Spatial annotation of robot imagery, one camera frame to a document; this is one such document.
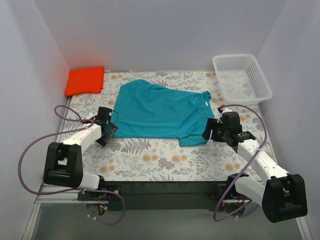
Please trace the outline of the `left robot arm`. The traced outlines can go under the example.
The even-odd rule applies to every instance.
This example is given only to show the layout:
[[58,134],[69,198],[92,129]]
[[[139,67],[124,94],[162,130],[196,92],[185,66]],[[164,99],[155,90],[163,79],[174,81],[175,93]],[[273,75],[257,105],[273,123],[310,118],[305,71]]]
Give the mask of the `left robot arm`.
[[117,132],[118,127],[107,121],[85,124],[84,129],[62,142],[48,146],[43,181],[48,185],[88,189],[95,200],[106,196],[106,187],[101,177],[84,172],[83,153],[93,143],[106,146],[107,141]]

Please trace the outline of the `teal t shirt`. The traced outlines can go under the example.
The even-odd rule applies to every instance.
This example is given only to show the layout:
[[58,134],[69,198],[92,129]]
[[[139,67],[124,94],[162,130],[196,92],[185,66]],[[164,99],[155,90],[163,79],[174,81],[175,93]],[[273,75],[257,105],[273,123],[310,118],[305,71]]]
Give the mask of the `teal t shirt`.
[[204,145],[211,94],[170,89],[138,79],[122,85],[115,101],[114,138],[178,139],[181,147]]

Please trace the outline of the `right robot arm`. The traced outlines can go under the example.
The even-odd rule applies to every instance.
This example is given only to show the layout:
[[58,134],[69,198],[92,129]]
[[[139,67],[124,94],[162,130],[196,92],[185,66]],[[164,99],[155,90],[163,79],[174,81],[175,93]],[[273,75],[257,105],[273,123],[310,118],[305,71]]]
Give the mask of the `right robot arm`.
[[218,203],[226,196],[237,199],[241,195],[262,207],[266,218],[277,223],[308,213],[305,181],[300,174],[291,174],[280,167],[262,150],[262,145],[249,132],[243,131],[239,120],[210,118],[202,134],[205,140],[227,143],[258,174],[262,183],[253,181],[241,170],[228,177],[226,189]]

